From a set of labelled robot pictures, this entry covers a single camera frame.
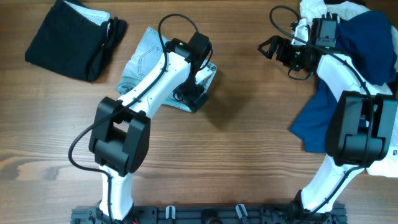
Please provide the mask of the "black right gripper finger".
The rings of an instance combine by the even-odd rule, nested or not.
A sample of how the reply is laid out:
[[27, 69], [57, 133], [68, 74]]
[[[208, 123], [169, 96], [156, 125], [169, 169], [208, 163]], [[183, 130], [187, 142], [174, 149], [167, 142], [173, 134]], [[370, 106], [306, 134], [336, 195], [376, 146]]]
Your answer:
[[264, 47], [263, 45], [259, 45], [258, 48], [257, 48], [258, 51], [261, 54], [263, 54], [263, 56], [265, 56], [266, 58], [272, 59], [274, 53], [277, 51], [277, 46], [276, 45], [271, 45], [268, 50], [264, 50], [263, 47]]
[[269, 45], [270, 48], [277, 48], [283, 42], [284, 42], [284, 38], [282, 38], [281, 36], [278, 36], [278, 35], [274, 35], [267, 41], [259, 44], [258, 48], [262, 49], [263, 47], [265, 47], [267, 45]]

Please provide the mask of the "light blue denim shorts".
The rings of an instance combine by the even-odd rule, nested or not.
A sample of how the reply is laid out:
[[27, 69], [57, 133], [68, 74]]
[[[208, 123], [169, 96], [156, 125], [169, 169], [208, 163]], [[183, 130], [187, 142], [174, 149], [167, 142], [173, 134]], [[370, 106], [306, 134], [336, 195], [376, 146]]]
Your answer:
[[[144, 32], [136, 51], [126, 64], [122, 72], [121, 79], [116, 85], [116, 91], [120, 95], [124, 95], [135, 88], [157, 65], [161, 56], [162, 48], [160, 46], [159, 34], [155, 29], [148, 27]], [[205, 93], [209, 89], [216, 71], [216, 65], [209, 62], [203, 70], [197, 73], [195, 77], [196, 84], [204, 87]], [[163, 104], [173, 106], [183, 111], [192, 112], [187, 105], [177, 101], [172, 93]]]

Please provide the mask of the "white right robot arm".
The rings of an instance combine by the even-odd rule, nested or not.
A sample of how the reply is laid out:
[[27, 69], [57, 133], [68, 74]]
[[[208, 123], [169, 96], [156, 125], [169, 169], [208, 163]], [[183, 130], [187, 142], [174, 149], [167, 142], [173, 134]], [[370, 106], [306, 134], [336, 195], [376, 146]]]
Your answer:
[[292, 70], [315, 68], [338, 101], [325, 134], [326, 158], [290, 204], [291, 219], [317, 219], [331, 212], [339, 194], [363, 170], [397, 177], [397, 101], [386, 85], [367, 84], [348, 53], [336, 47], [292, 45], [274, 35], [258, 50]]

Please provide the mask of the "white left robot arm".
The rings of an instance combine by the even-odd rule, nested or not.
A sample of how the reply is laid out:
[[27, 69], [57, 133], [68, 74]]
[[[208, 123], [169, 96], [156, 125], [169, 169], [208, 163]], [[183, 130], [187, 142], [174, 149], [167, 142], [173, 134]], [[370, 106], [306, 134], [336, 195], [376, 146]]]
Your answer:
[[151, 119], [175, 95], [192, 112], [208, 99], [196, 75], [213, 53], [207, 36], [196, 33], [189, 42], [172, 39], [152, 71], [118, 100], [103, 98], [96, 110], [89, 150], [103, 175], [103, 198], [96, 208], [97, 223], [130, 219], [132, 175], [149, 150]]

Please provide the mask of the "white printed t-shirt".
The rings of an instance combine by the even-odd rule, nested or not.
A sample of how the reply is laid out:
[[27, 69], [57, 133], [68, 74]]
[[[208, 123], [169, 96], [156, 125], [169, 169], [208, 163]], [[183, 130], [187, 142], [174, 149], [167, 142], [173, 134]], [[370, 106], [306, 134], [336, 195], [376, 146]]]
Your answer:
[[[313, 19], [321, 18], [321, 16], [325, 15], [336, 15], [340, 20], [348, 21], [349, 19], [368, 11], [371, 10], [363, 5], [349, 1], [332, 4], [327, 3], [326, 1], [304, 0], [300, 3], [300, 15], [307, 23], [311, 23]], [[393, 50], [397, 53], [397, 29], [393, 26], [391, 33], [393, 39]], [[348, 60], [348, 63], [354, 66], [351, 58]], [[321, 64], [323, 67], [321, 69], [320, 78], [328, 85], [337, 102], [344, 90], [359, 91], [360, 93], [364, 91], [360, 87], [359, 81], [353, 73], [349, 71], [346, 66], [337, 62], [334, 58], [326, 56], [326, 58], [321, 61]], [[397, 71], [397, 61], [394, 64], [394, 68]], [[366, 82], [369, 92], [373, 95], [376, 93], [390, 95], [392, 93], [387, 84], [383, 84], [381, 86], [372, 85], [362, 76], [361, 78]]]

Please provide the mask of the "dark blue t-shirt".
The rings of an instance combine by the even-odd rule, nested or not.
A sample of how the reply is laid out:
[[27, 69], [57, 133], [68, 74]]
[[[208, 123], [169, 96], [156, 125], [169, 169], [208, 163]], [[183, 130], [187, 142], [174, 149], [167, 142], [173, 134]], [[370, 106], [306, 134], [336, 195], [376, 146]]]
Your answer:
[[[348, 51], [355, 69], [372, 85], [391, 84], [397, 78], [392, 24], [382, 12], [368, 11], [338, 24], [339, 49]], [[290, 132], [303, 142], [306, 152], [325, 153], [325, 134], [337, 106], [328, 85], [319, 78], [315, 94], [303, 107]]]

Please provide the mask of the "white mesh folded garment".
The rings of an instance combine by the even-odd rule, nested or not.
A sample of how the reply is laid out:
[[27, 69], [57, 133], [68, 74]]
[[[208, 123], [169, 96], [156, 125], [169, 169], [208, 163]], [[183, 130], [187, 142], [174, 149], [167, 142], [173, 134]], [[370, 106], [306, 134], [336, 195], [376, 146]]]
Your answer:
[[67, 3], [76, 12], [81, 14], [83, 17], [85, 17], [86, 19], [95, 23], [98, 26], [100, 26], [102, 23], [106, 22], [108, 25], [107, 33], [109, 33], [110, 26], [111, 26], [110, 25], [111, 14], [109, 12], [90, 9], [90, 8], [87, 8], [84, 6], [80, 6], [77, 3], [72, 3], [72, 2], [66, 1], [66, 0], [64, 0], [64, 2]]

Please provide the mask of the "folded black garment stack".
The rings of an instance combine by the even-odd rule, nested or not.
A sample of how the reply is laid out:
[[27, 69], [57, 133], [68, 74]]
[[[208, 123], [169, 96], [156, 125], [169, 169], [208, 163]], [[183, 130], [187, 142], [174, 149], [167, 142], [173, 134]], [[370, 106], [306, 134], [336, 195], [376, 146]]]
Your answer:
[[25, 52], [25, 61], [86, 82], [98, 79], [122, 41], [127, 22], [110, 18], [100, 26], [64, 1], [56, 1]]

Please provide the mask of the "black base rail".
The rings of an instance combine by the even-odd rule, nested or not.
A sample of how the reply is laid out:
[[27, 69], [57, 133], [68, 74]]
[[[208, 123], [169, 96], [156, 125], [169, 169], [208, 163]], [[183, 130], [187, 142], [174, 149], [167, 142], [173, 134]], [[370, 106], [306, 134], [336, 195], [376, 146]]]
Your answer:
[[142, 224], [206, 224], [206, 223], [324, 223], [347, 224], [348, 217], [343, 204], [337, 204], [332, 211], [316, 214], [306, 220], [301, 218], [291, 220], [288, 216], [287, 204], [263, 206], [246, 206], [239, 204], [234, 207], [174, 207], [136, 206], [123, 219], [113, 217], [113, 223]]

